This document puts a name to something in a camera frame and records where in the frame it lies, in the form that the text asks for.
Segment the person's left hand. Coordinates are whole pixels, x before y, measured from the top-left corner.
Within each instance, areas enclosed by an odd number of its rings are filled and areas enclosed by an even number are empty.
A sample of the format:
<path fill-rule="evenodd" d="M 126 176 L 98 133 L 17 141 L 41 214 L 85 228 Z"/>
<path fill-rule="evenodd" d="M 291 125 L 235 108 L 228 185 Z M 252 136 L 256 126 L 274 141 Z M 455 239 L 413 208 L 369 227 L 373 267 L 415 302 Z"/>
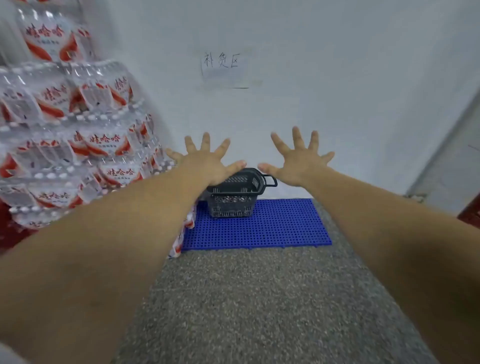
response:
<path fill-rule="evenodd" d="M 189 135 L 185 136 L 184 142 L 186 148 L 186 154 L 183 154 L 184 159 L 183 161 L 175 161 L 179 171 L 183 171 L 189 177 L 201 182 L 204 187 L 219 185 L 225 181 L 225 179 L 222 179 L 223 167 L 225 166 L 222 159 L 231 145 L 230 138 L 226 138 L 214 151 L 202 151 L 201 145 L 197 149 Z"/>

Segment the person's right forearm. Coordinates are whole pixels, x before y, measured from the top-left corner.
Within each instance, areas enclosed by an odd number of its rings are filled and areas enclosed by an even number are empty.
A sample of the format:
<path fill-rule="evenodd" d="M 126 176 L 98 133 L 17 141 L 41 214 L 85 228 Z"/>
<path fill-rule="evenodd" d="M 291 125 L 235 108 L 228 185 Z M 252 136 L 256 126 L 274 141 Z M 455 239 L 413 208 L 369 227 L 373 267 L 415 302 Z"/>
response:
<path fill-rule="evenodd" d="M 299 183 L 442 364 L 480 364 L 480 229 L 329 167 Z"/>

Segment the grey door frame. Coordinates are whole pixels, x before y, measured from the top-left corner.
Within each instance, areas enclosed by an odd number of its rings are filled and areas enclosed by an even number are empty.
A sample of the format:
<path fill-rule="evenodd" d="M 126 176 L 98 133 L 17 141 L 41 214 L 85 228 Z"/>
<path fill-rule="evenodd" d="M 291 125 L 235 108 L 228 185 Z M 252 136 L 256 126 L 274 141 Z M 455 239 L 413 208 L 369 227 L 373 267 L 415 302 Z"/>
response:
<path fill-rule="evenodd" d="M 480 89 L 406 198 L 459 216 L 480 195 Z"/>

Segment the white paper wall sign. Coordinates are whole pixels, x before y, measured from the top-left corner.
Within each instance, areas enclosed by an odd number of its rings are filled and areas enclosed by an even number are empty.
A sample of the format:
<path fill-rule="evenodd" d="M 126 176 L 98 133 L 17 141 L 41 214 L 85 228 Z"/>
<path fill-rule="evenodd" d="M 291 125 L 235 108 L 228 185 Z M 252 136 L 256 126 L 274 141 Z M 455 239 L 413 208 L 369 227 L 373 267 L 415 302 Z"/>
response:
<path fill-rule="evenodd" d="M 248 89 L 250 55 L 240 51 L 207 50 L 201 54 L 201 78 L 208 88 Z"/>

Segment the person's right hand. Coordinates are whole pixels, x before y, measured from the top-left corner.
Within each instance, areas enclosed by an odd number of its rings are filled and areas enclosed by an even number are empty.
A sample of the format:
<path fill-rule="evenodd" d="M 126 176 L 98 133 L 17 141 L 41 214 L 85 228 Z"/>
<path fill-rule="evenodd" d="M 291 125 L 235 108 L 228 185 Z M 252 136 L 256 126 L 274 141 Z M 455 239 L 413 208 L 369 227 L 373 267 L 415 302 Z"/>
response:
<path fill-rule="evenodd" d="M 288 145 L 278 136 L 276 132 L 271 133 L 271 140 L 284 158 L 282 167 L 282 179 L 277 179 L 286 185 L 306 188 L 307 183 L 312 179 L 318 170 L 328 166 L 321 162 L 318 153 L 319 132 L 313 130 L 310 135 L 309 145 L 305 149 L 295 149 Z"/>

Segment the stack of bottled water packs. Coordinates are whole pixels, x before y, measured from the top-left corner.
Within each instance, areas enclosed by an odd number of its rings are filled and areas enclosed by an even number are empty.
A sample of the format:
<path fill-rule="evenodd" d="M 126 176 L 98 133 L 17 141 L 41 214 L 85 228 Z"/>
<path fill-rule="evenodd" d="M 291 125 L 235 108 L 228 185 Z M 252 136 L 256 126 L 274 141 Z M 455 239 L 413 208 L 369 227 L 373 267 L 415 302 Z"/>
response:
<path fill-rule="evenodd" d="M 171 171 L 105 0 L 0 0 L 0 251 Z"/>

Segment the person's left forearm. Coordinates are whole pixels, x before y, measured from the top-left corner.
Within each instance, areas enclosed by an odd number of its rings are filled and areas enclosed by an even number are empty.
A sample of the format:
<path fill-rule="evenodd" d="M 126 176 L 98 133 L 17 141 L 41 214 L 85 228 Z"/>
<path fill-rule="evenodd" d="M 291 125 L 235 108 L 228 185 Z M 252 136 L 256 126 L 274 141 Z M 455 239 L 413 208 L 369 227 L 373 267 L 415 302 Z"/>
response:
<path fill-rule="evenodd" d="M 211 172 L 186 164 L 0 256 L 0 364 L 109 364 Z"/>

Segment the dark red wooden furniture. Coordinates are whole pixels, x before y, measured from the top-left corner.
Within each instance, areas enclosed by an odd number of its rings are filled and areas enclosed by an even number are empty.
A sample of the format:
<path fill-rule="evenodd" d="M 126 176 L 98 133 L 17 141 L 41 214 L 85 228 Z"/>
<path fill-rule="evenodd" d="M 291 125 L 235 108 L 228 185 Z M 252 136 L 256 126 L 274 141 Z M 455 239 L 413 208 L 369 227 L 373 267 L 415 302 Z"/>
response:
<path fill-rule="evenodd" d="M 457 219 L 480 229 L 480 193 L 459 213 Z"/>

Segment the blue plastic grid mat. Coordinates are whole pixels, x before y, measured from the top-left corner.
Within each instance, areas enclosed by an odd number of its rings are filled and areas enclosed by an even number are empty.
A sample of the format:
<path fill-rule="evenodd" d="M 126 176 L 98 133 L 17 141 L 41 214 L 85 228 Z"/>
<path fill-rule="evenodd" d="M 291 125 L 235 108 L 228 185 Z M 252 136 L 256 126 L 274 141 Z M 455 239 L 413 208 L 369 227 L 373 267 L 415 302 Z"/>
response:
<path fill-rule="evenodd" d="M 312 199 L 260 199 L 248 217 L 212 217 L 206 202 L 199 203 L 182 252 L 331 245 Z"/>

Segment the black plastic shopping basket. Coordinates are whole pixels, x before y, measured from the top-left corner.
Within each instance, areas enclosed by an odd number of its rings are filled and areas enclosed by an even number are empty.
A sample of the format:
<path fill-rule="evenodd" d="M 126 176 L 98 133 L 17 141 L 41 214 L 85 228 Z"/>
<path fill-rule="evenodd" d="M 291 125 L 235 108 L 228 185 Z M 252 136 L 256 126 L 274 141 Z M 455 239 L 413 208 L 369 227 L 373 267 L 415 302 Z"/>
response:
<path fill-rule="evenodd" d="M 278 180 L 258 169 L 246 167 L 218 185 L 209 186 L 202 194 L 213 218 L 250 217 L 257 198 L 267 187 L 277 187 Z"/>

